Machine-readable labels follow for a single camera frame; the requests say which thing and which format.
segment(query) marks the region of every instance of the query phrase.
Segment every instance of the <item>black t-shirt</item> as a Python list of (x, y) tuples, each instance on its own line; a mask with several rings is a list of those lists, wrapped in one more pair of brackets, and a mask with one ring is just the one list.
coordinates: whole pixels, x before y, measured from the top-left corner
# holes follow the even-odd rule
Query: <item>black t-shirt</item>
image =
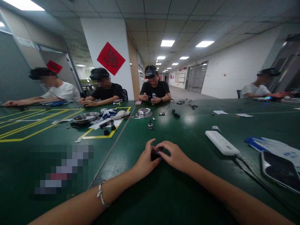
[(112, 83), (110, 89), (104, 89), (102, 87), (97, 87), (93, 94), (93, 98), (105, 100), (112, 98), (113, 96), (118, 96), (119, 99), (123, 98), (122, 86), (119, 84)]
[(164, 81), (158, 81), (156, 87), (152, 87), (151, 83), (143, 83), (142, 90), (140, 94), (146, 93), (148, 96), (152, 96), (152, 93), (156, 94), (156, 97), (162, 98), (165, 97), (167, 93), (170, 93), (169, 85)]

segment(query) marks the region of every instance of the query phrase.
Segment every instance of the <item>silver bracelet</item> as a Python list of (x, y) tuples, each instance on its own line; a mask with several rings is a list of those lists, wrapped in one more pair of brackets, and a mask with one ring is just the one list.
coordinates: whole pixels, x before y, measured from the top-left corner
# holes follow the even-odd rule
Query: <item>silver bracelet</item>
[(98, 190), (98, 193), (97, 193), (97, 198), (100, 196), (102, 204), (103, 204), (106, 208), (108, 208), (108, 207), (110, 207), (110, 205), (106, 205), (105, 202), (104, 202), (104, 199), (103, 199), (103, 197), (102, 197), (101, 184), (103, 184), (104, 182), (105, 182), (105, 180), (103, 180), (103, 181), (99, 184), (99, 190)]

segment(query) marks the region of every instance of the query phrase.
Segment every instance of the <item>green table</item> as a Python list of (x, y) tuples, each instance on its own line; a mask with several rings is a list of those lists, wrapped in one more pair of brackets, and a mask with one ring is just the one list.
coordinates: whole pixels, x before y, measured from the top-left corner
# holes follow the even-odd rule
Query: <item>green table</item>
[[(222, 135), (240, 150), (241, 156), (255, 173), (282, 198), (299, 208), (297, 204), (300, 200), (299, 196), (260, 175), (259, 153), (244, 142), (246, 138), (253, 136), (266, 137), (300, 149), (298, 141), (300, 111), (294, 109), (296, 106), (248, 99), (196, 100), (192, 103), (198, 105), (196, 109), (190, 108), (187, 102), (182, 105), (168, 102), (156, 106), (145, 102), (135, 106), (134, 103), (129, 101), (123, 103), (121, 107), (131, 107), (132, 115), (135, 115), (139, 108), (149, 107), (156, 119), (153, 122), (153, 130), (147, 128), (149, 119), (131, 118), (124, 120), (111, 138), (90, 139), (89, 137), (102, 136), (103, 130), (98, 129), (86, 134), (88, 128), (66, 129), (70, 122), (52, 126), (52, 119), (62, 119), (83, 112), (99, 112), (101, 109), (93, 108), (80, 112), (82, 109), (74, 109), (76, 104), (69, 104), (54, 108), (61, 109), (55, 113), (61, 113), (45, 119), (47, 121), (5, 137), (5, 139), (22, 139), (30, 136), (22, 141), (1, 142), (3, 139), (0, 134), (1, 179), (6, 184), (0, 189), (3, 194), (2, 202), (5, 204), (1, 217), (10, 223), (27, 223), (33, 220), (72, 195), (81, 193), (90, 186), (98, 185), (102, 179), (110, 179), (131, 168), (144, 150), (146, 142), (156, 138), (154, 144), (163, 140), (178, 144), (188, 157), (204, 168), (261, 200), (291, 221), (300, 223), (299, 218), (287, 211), (240, 169), (238, 162), (222, 155), (205, 136), (206, 130), (218, 126)], [(32, 106), (30, 109), (43, 108)], [(173, 117), (172, 109), (175, 109), (181, 117)], [(212, 116), (213, 110), (224, 110), (228, 114)], [(8, 118), (23, 116), (23, 113), (33, 113), (29, 111), (11, 115), (18, 110), (4, 108), (1, 108), (0, 112), (1, 122)], [(165, 112), (165, 116), (159, 116), (162, 112)], [(247, 113), (254, 117), (237, 117), (236, 113)], [(44, 118), (46, 115), (37, 115), (27, 120), (37, 119), (38, 116)], [(18, 129), (21, 125), (30, 126), (32, 123), (36, 122), (19, 122), (2, 127), (0, 131), (3, 134), (10, 132), (12, 128)], [(84, 134), (86, 139), (74, 143)], [(90, 145), (88, 157), (76, 168), (72, 179), (64, 182), (64, 187), (60, 189), (61, 194), (34, 195), (34, 188), (40, 185), (40, 180), (46, 180), (49, 174), (55, 173), (56, 166), (62, 165), (62, 159), (69, 158), (72, 152), (80, 151), (77, 149), (78, 146), (86, 148), (87, 145)], [(107, 224), (236, 223), (228, 211), (204, 188), (167, 165), (166, 162), (162, 162), (148, 177), (127, 190), (100, 219), (95, 221), (95, 223), (100, 222)]]

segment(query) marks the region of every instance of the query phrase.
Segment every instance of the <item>white t-shirt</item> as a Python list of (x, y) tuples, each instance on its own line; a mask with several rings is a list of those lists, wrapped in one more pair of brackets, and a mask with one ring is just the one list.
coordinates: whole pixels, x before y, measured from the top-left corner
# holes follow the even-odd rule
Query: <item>white t-shirt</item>
[(254, 95), (266, 95), (270, 93), (266, 86), (260, 85), (256, 87), (253, 83), (246, 85), (241, 90), (241, 98), (248, 98), (247, 93), (252, 93)]
[(41, 96), (42, 98), (59, 97), (66, 101), (78, 101), (80, 94), (73, 84), (63, 82), (60, 87), (51, 87), (49, 91)]

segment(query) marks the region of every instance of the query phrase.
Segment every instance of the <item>metal bowl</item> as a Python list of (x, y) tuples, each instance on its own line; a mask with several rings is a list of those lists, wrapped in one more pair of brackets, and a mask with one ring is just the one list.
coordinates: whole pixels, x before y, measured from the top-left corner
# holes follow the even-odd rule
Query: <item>metal bowl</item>
[(148, 118), (152, 116), (152, 112), (148, 108), (140, 108), (135, 116), (139, 118)]
[(74, 117), (73, 121), (77, 123), (90, 123), (92, 121), (95, 121), (98, 118), (98, 116), (98, 112), (88, 112)]

